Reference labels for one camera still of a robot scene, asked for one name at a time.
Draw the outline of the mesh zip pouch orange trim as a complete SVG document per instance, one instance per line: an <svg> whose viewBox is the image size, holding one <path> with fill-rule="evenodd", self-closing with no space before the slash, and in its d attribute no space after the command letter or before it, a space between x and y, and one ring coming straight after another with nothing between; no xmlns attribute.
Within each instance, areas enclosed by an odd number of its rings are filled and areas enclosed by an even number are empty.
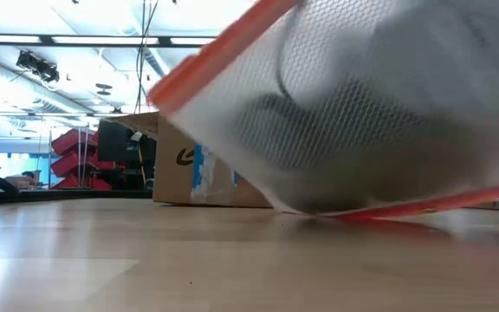
<svg viewBox="0 0 499 312"><path fill-rule="evenodd" d="M269 166L231 134L258 95L310 107L350 91L429 124L303 171ZM499 0L257 0L149 98L280 211L358 217L499 198Z"/></svg>

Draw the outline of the red storage bin rack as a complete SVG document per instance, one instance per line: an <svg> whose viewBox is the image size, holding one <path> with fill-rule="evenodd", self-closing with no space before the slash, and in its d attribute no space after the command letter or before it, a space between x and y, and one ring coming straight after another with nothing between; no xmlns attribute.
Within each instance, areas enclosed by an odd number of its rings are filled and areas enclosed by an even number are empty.
<svg viewBox="0 0 499 312"><path fill-rule="evenodd" d="M50 166L61 181L52 189L87 188L111 191L113 187L100 176L100 172L126 169L124 162L99 160L98 132L72 129L51 142L59 159Z"/></svg>

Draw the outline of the person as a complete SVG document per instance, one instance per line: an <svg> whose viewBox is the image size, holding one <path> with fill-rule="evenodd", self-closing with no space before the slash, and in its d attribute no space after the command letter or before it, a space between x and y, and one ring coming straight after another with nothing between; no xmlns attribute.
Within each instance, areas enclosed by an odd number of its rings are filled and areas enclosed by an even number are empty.
<svg viewBox="0 0 499 312"><path fill-rule="evenodd" d="M22 189L35 189L37 186L37 176L30 171L22 173L22 177L19 181L19 187Z"/></svg>

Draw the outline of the black aluminium table frame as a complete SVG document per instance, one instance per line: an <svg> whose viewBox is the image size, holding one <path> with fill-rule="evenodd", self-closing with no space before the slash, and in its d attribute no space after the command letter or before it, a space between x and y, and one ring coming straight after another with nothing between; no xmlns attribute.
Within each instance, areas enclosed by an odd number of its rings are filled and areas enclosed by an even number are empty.
<svg viewBox="0 0 499 312"><path fill-rule="evenodd" d="M135 198L151 199L152 191L97 191L97 190L45 190L19 193L0 192L0 205L40 201L60 201L90 198Z"/></svg>

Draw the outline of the brown cardboard shipping box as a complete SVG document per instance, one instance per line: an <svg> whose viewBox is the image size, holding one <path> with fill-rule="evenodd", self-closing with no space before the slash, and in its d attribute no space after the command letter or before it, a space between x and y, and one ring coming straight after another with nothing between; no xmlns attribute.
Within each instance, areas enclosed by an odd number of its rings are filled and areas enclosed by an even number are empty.
<svg viewBox="0 0 499 312"><path fill-rule="evenodd" d="M244 177L204 146L189 138L159 113L112 117L156 140L152 199L173 205L265 208L271 204Z"/></svg>

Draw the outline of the black monitor screen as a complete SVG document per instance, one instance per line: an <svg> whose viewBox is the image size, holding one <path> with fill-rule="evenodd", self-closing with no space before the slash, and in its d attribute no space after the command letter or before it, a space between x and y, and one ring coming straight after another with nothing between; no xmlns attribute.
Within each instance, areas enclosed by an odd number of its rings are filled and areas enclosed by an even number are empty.
<svg viewBox="0 0 499 312"><path fill-rule="evenodd" d="M101 120L98 128L98 160L109 162L151 162L156 141L118 122Z"/></svg>

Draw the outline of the black item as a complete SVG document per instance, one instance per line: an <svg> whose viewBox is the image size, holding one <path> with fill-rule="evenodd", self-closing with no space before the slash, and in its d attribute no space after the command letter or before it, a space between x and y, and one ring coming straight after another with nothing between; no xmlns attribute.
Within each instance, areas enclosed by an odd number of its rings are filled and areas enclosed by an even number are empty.
<svg viewBox="0 0 499 312"><path fill-rule="evenodd" d="M244 103L231 134L269 166L303 171L343 153L406 140L429 124L424 116L366 92L322 94L310 104L301 107L275 93L258 95Z"/></svg>

